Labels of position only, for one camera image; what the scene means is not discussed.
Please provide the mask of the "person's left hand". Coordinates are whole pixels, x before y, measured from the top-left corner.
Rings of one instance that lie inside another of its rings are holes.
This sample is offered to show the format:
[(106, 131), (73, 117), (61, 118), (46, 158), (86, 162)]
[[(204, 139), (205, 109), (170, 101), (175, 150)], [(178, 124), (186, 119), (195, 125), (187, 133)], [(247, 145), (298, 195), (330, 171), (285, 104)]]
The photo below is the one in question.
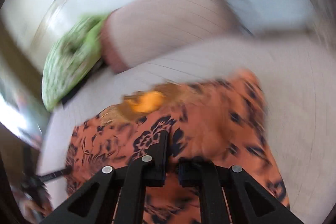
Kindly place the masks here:
[(30, 223), (41, 223), (49, 216), (53, 209), (50, 195), (45, 186), (31, 187), (25, 182), (21, 184), (22, 194), (19, 196), (18, 205), (23, 217)]

